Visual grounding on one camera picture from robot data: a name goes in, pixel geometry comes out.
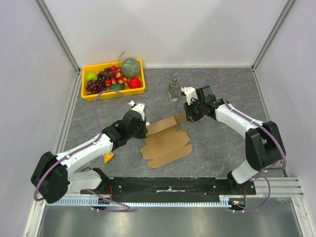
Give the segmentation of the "brown cardboard box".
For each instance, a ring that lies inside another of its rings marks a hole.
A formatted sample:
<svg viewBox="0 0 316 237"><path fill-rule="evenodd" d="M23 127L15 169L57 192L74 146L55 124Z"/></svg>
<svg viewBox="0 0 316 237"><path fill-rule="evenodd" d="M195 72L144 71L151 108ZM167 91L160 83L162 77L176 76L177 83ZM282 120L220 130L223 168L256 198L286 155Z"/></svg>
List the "brown cardboard box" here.
<svg viewBox="0 0 316 237"><path fill-rule="evenodd" d="M159 168L189 155L192 144L187 131L179 130L179 124L189 122L185 114L177 114L147 125L145 146L140 149L150 168Z"/></svg>

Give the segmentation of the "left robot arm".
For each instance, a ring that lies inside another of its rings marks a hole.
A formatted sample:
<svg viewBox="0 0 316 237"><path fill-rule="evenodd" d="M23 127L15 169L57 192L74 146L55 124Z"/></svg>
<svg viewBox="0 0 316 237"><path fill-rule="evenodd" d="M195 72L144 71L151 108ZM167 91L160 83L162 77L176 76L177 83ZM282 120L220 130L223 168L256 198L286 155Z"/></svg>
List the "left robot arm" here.
<svg viewBox="0 0 316 237"><path fill-rule="evenodd" d="M44 153L31 176L31 183L36 188L34 199L52 204L68 191L84 189L104 194L108 190L108 181L103 179L102 174L95 170L79 174L75 171L98 156L124 146L131 138L145 138L147 132L144 112L130 110L121 120L104 128L87 142L56 155Z"/></svg>

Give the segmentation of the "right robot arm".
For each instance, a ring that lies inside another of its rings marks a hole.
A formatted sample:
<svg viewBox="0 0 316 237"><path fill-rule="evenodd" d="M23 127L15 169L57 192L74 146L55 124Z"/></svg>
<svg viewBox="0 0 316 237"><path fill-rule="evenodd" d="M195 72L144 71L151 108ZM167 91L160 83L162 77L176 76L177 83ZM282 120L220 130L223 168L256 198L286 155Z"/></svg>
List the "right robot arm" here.
<svg viewBox="0 0 316 237"><path fill-rule="evenodd" d="M229 193L238 194L246 182L268 171L272 164L284 161L286 152L276 123L247 116L224 98L217 99L209 86L198 89L182 87L181 94L186 98L184 109L187 121L210 117L229 126L245 139L245 161L227 175Z"/></svg>

